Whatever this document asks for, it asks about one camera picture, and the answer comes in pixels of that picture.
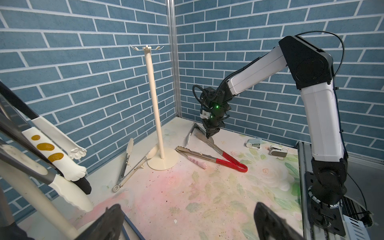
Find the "black silicone tongs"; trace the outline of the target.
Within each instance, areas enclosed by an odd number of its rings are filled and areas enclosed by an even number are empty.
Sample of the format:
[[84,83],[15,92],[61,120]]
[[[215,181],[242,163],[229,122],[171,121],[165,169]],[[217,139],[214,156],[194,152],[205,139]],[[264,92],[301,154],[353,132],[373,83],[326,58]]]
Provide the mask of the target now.
[[[23,146],[26,150],[33,153],[36,157],[46,162],[50,167],[54,168],[58,174],[60,174],[62,177],[64,174],[55,167],[50,161],[43,156],[42,153],[40,153],[28,140],[26,137],[23,136],[22,132],[19,130],[19,128],[6,116],[1,114],[1,132],[3,132],[5,135],[7,135],[9,138],[13,139],[15,142]],[[76,184],[85,194],[89,195],[92,191],[92,187],[88,180],[83,177],[80,178],[77,181],[73,181],[74,184]]]

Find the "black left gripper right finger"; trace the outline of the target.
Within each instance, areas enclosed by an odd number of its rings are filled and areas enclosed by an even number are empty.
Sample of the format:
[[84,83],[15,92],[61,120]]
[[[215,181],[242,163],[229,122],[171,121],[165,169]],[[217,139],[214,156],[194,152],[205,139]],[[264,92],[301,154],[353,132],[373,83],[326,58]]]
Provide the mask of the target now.
[[262,202],[256,205],[254,220],[260,240],[304,240],[286,220],[280,218]]

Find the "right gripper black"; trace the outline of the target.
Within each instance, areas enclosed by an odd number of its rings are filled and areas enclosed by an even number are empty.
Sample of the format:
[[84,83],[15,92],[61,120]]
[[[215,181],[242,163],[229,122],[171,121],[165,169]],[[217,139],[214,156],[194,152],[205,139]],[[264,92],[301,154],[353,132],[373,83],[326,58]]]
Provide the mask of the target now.
[[209,119],[201,118],[205,128],[206,137],[210,138],[217,134],[221,128],[225,127],[224,120],[229,118],[227,111],[231,110],[231,106],[228,103],[224,103],[223,105],[213,103],[210,108],[202,107],[201,109],[211,113],[211,117]]

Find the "cream silicone steel tongs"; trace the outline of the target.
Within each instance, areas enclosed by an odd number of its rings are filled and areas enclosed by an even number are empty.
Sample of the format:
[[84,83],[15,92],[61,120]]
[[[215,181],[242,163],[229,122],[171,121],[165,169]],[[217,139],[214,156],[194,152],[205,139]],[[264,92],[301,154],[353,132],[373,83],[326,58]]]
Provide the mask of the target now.
[[59,196],[63,197],[66,202],[74,207],[84,212],[93,210],[93,203],[77,185],[59,174],[48,171],[17,148],[8,145],[4,141],[1,141],[1,161],[5,163],[5,166],[13,167],[50,186]]

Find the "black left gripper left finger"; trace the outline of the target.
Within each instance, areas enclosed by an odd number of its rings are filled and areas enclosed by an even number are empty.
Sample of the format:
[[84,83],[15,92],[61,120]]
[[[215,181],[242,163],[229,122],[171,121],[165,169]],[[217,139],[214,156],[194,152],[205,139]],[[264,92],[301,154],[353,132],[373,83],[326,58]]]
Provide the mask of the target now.
[[105,213],[85,229],[76,240],[118,240],[123,227],[123,211],[119,204],[106,208]]

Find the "plain steel scalloped tongs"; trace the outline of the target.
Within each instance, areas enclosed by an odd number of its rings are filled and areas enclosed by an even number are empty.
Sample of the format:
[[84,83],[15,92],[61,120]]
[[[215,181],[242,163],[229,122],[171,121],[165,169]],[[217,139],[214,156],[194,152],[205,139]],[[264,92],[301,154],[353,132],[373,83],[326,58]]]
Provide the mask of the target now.
[[190,131],[188,132],[186,137],[185,147],[188,145],[190,138],[192,136],[196,136],[197,138],[202,139],[202,141],[206,143],[212,143],[212,144],[215,143],[212,137],[210,138],[206,137],[205,131],[197,123],[193,123]]

